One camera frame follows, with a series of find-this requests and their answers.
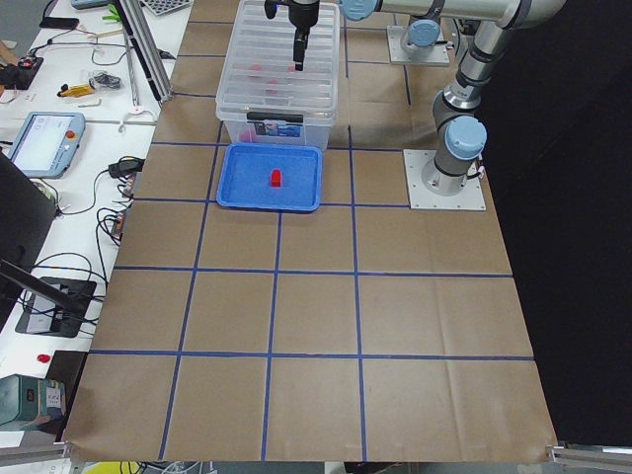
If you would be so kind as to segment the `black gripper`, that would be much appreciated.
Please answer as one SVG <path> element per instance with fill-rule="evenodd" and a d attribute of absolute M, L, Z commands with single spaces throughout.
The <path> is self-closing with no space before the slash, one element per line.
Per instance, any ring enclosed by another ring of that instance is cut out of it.
<path fill-rule="evenodd" d="M 302 71 L 308 47 L 310 29 L 318 22 L 319 0 L 289 0 L 287 8 L 288 18 L 296 27 L 292 47 L 294 69 L 296 71 Z"/>

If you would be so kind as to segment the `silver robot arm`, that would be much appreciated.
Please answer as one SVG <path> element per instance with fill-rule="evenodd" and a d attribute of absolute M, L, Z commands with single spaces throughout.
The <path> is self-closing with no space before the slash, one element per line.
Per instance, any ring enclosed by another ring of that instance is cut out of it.
<path fill-rule="evenodd" d="M 437 45 L 452 47 L 452 41 L 439 38 L 441 34 L 439 19 L 412 17 L 404 30 L 400 44 L 409 53 Z"/>
<path fill-rule="evenodd" d="M 468 170 L 479 158 L 487 131 L 474 113 L 481 91 L 503 56 L 514 31 L 533 28 L 557 14 L 562 1 L 341 1 L 343 16 L 361 21 L 375 12 L 407 14 L 413 23 L 405 30 L 402 46 L 409 50 L 435 41 L 442 17 L 477 21 L 473 39 L 458 62 L 453 82 L 437 94 L 433 117 L 437 150 L 423 169 L 424 186 L 432 193 L 451 197 L 459 194 L 472 177 Z"/>

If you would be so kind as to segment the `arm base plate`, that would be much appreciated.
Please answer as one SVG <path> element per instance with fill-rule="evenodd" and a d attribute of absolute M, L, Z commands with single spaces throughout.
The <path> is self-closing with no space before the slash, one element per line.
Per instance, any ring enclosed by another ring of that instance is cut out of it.
<path fill-rule="evenodd" d="M 389 46 L 389 60 L 393 64 L 447 67 L 450 59 L 442 33 L 438 41 L 429 46 L 404 45 L 405 26 L 388 26 L 386 35 Z"/>
<path fill-rule="evenodd" d="M 434 150 L 404 149 L 410 208 L 485 211 L 481 177 L 472 164 L 465 175 L 450 177 L 435 166 Z"/>

